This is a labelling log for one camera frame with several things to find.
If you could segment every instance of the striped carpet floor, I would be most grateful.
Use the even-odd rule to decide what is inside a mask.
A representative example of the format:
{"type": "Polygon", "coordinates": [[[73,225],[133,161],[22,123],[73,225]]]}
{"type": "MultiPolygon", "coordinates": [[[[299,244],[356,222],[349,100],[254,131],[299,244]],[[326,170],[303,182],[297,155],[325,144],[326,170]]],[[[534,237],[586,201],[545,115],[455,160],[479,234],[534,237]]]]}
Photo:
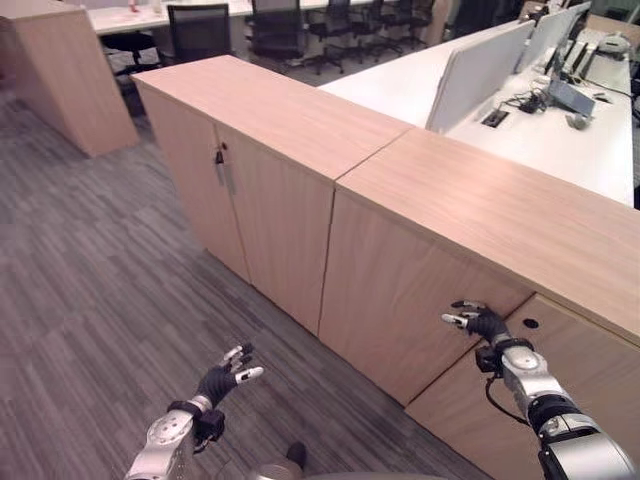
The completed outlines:
{"type": "Polygon", "coordinates": [[[309,473],[488,478],[201,250],[136,124],[140,144],[87,159],[0,89],[0,478],[122,478],[149,424],[246,341],[267,373],[222,403],[196,478],[241,479],[298,439],[309,473]]]}

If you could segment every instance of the black office chair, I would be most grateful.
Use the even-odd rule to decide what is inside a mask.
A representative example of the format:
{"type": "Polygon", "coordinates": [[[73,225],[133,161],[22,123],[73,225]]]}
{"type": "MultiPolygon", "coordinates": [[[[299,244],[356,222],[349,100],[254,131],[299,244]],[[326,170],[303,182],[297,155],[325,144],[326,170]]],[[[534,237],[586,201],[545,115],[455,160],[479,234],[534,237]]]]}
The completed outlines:
{"type": "Polygon", "coordinates": [[[305,30],[300,0],[251,0],[253,15],[249,21],[251,51],[278,63],[285,73],[288,61],[302,58],[305,30]]]}
{"type": "Polygon", "coordinates": [[[229,5],[169,5],[172,51],[159,49],[164,65],[229,55],[229,5]]]}
{"type": "Polygon", "coordinates": [[[121,52],[129,52],[133,55],[133,65],[127,65],[122,70],[114,73],[116,77],[120,75],[130,75],[132,73],[144,72],[158,68],[159,63],[141,63],[140,58],[142,50],[155,48],[156,44],[151,35],[140,32],[131,33],[114,33],[112,35],[104,35],[100,38],[102,45],[112,50],[120,50],[121,52]]]}
{"type": "MultiPolygon", "coordinates": [[[[323,23],[312,23],[309,25],[309,32],[316,35],[320,41],[329,38],[342,37],[351,33],[351,16],[350,8],[351,0],[329,0],[329,4],[324,12],[323,23]]],[[[309,63],[315,65],[316,73],[320,75],[322,66],[330,63],[340,69],[340,73],[344,73],[342,67],[342,57],[344,56],[344,48],[337,45],[329,45],[325,43],[322,55],[309,59],[309,63]],[[331,56],[330,49],[339,50],[342,53],[339,56],[331,56]]]]}
{"type": "MultiPolygon", "coordinates": [[[[413,0],[398,0],[393,4],[393,13],[382,15],[382,23],[386,29],[409,26],[412,14],[413,0]]],[[[389,39],[389,42],[396,45],[402,51],[400,44],[404,42],[404,38],[389,39]]]]}
{"type": "Polygon", "coordinates": [[[453,38],[479,32],[493,25],[499,0],[461,0],[458,14],[450,26],[453,38]]]}
{"type": "Polygon", "coordinates": [[[384,26],[382,23],[383,4],[384,0],[373,0],[368,7],[352,12],[353,15],[360,16],[359,20],[351,22],[353,36],[358,40],[358,46],[355,47],[355,52],[358,54],[360,63],[363,62],[365,54],[372,54],[377,63],[385,50],[396,52],[398,57],[402,55],[402,48],[400,46],[380,35],[380,30],[382,30],[384,26]],[[371,42],[363,45],[362,38],[360,37],[366,36],[373,36],[373,38],[371,42]]]}
{"type": "Polygon", "coordinates": [[[411,50],[416,48],[416,44],[428,46],[426,42],[418,36],[418,31],[427,28],[433,21],[433,2],[434,0],[423,0],[422,2],[413,2],[411,5],[411,19],[409,20],[409,36],[404,37],[403,41],[408,41],[411,50]]]}

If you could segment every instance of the mouse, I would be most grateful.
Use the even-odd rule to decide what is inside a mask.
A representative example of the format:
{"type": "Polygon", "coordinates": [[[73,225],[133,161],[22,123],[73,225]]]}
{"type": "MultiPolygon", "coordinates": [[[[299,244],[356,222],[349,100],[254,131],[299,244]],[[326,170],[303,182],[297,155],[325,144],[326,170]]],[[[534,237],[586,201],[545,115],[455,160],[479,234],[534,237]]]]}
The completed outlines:
{"type": "Polygon", "coordinates": [[[591,117],[580,115],[579,113],[575,113],[573,115],[565,115],[565,118],[569,126],[571,128],[575,128],[576,130],[584,130],[589,125],[591,125],[591,117]]]}

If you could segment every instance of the white desk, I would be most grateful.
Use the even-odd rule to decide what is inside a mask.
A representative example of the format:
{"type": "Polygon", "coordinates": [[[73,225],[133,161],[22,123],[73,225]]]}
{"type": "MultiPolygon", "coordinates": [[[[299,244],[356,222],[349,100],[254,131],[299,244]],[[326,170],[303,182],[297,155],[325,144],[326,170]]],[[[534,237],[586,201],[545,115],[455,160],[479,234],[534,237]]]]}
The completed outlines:
{"type": "Polygon", "coordinates": [[[451,52],[516,22],[457,38],[319,87],[380,113],[424,128],[451,52]]]}
{"type": "MultiPolygon", "coordinates": [[[[371,0],[352,0],[352,5],[370,3],[371,0]]],[[[89,20],[93,29],[98,35],[111,33],[123,33],[134,30],[147,30],[169,25],[169,15],[167,15],[167,3],[176,5],[203,5],[203,4],[229,4],[229,15],[231,17],[244,17],[251,15],[250,0],[178,0],[174,2],[163,2],[161,13],[153,11],[151,5],[138,6],[139,12],[134,13],[129,7],[108,7],[87,10],[89,20]]],[[[300,7],[303,10],[313,10],[324,8],[328,0],[301,0],[300,7]]]]}
{"type": "MultiPolygon", "coordinates": [[[[407,55],[320,88],[424,128],[450,53],[492,30],[407,55]]],[[[603,35],[585,30],[581,40],[597,42],[603,35]]],[[[539,75],[533,70],[535,63],[510,77],[494,103],[530,90],[530,82],[539,75]]],[[[625,63],[596,58],[589,78],[629,92],[629,67],[625,63]]],[[[605,91],[598,87],[581,89],[588,95],[605,91]]],[[[480,107],[446,135],[632,206],[631,103],[624,95],[607,94],[614,103],[596,102],[595,119],[584,131],[569,128],[566,112],[557,108],[528,115],[505,107],[515,112],[499,128],[492,129],[477,121],[480,107]]]]}
{"type": "MultiPolygon", "coordinates": [[[[530,89],[539,76],[533,68],[509,79],[494,96],[494,104],[530,89]]],[[[588,79],[630,91],[629,65],[595,57],[588,79]]],[[[631,101],[622,94],[597,86],[578,89],[591,97],[605,92],[613,104],[596,102],[591,125],[582,131],[567,125],[566,111],[549,108],[533,115],[503,106],[510,112],[498,128],[480,123],[479,108],[446,133],[488,152],[527,165],[554,177],[633,206],[633,139],[631,101]]]]}

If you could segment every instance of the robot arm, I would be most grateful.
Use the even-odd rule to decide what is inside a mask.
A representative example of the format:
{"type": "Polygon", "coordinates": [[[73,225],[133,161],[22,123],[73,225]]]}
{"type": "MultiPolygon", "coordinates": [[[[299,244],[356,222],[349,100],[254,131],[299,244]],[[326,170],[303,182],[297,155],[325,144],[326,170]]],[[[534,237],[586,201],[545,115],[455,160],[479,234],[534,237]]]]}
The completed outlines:
{"type": "Polygon", "coordinates": [[[529,341],[513,338],[502,318],[482,304],[463,300],[452,307],[458,312],[442,315],[445,322],[489,342],[476,350],[476,363],[482,372],[504,378],[540,441],[538,459],[545,478],[638,478],[631,459],[580,411],[529,341]]]}
{"type": "Polygon", "coordinates": [[[147,431],[147,442],[125,480],[174,480],[185,477],[194,453],[224,432],[224,414],[215,407],[235,387],[262,375],[262,367],[236,373],[251,361],[251,344],[229,351],[202,378],[195,396],[169,405],[147,431]]]}

